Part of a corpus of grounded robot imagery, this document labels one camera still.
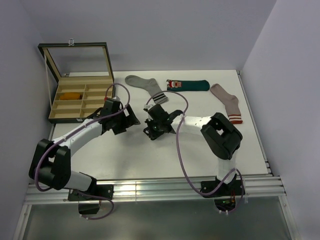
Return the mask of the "mustard yellow sock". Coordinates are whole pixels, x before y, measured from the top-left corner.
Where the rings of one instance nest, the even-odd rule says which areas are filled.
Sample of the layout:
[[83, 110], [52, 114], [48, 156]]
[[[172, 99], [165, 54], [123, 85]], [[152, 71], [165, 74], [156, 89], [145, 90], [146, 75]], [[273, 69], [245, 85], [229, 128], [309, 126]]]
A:
[[82, 95], [78, 92], [65, 92], [60, 97], [61, 101], [73, 101], [73, 100], [81, 100]]

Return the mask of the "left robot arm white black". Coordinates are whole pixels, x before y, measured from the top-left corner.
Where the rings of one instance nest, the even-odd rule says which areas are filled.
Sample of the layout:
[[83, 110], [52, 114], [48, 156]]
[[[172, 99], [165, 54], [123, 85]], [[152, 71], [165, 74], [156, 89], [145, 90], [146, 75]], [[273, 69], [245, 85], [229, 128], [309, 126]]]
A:
[[109, 130], [118, 135], [139, 124], [130, 104], [122, 105], [119, 100], [108, 98], [103, 107], [98, 108], [72, 131], [54, 140], [40, 140], [28, 175], [36, 185], [46, 185], [47, 190], [78, 190], [82, 197], [91, 200], [98, 193], [97, 179], [73, 171], [72, 156]]

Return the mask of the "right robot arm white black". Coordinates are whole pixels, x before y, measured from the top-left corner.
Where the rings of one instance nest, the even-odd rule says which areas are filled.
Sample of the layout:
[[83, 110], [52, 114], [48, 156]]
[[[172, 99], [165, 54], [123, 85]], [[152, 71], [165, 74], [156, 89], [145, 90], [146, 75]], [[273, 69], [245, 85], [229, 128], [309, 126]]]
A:
[[217, 191], [229, 194], [237, 177], [236, 155], [243, 139], [240, 131], [222, 114], [199, 117], [186, 116], [182, 110], [166, 112], [159, 104], [145, 105], [148, 118], [143, 132], [153, 141], [163, 134], [175, 134], [178, 156], [181, 156], [179, 134], [193, 134], [204, 138], [212, 153], [218, 159], [216, 179]]

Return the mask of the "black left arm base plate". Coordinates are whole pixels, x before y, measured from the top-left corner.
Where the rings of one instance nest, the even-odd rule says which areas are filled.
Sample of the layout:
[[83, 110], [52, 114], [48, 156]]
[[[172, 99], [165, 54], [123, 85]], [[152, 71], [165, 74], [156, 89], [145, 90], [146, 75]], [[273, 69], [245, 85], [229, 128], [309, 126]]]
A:
[[69, 191], [67, 200], [71, 202], [75, 201], [94, 201], [104, 199], [113, 199], [114, 185], [113, 184], [99, 184], [91, 187], [87, 191], [73, 190]]

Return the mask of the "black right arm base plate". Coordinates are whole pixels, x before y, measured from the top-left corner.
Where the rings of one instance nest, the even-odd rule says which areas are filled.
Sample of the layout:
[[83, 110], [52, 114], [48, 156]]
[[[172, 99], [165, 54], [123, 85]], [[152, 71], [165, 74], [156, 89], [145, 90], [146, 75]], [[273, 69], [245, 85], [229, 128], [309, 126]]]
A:
[[[201, 181], [200, 182], [200, 191], [202, 193], [209, 193], [212, 192], [220, 183], [219, 180], [209, 180], [209, 181]], [[219, 198], [219, 197], [231, 197], [241, 196], [245, 194], [246, 191], [242, 186], [242, 182], [240, 180], [235, 180], [229, 184], [223, 183], [217, 191], [209, 196], [204, 196], [205, 198]]]

